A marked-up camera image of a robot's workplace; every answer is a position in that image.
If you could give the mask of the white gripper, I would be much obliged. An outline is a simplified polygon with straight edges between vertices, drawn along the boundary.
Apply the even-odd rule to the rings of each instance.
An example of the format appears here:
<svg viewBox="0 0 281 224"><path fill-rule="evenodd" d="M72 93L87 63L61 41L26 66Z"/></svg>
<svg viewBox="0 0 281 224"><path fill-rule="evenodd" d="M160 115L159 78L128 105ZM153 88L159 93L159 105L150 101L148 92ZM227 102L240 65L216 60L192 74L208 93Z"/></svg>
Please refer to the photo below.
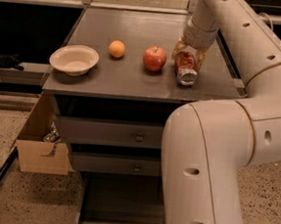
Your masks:
<svg viewBox="0 0 281 224"><path fill-rule="evenodd" d="M204 21L201 19L189 19L184 28L182 37L176 42L172 49L172 58L175 59L176 55L180 52L192 52L193 49L197 49L195 61L197 70L200 70L208 56L209 47L213 44L217 36L217 31L217 23L210 19L205 19Z"/></svg>

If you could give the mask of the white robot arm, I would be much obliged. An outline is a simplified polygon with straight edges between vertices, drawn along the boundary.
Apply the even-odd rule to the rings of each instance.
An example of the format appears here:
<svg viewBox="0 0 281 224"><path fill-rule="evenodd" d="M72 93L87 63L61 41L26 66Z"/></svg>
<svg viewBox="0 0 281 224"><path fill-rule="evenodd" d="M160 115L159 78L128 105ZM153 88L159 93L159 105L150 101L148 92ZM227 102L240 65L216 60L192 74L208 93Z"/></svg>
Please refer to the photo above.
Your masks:
<svg viewBox="0 0 281 224"><path fill-rule="evenodd" d="M179 49L221 33L246 98L197 101L162 136L165 224L243 224L237 172L281 159L281 40L246 0L199 0Z"/></svg>

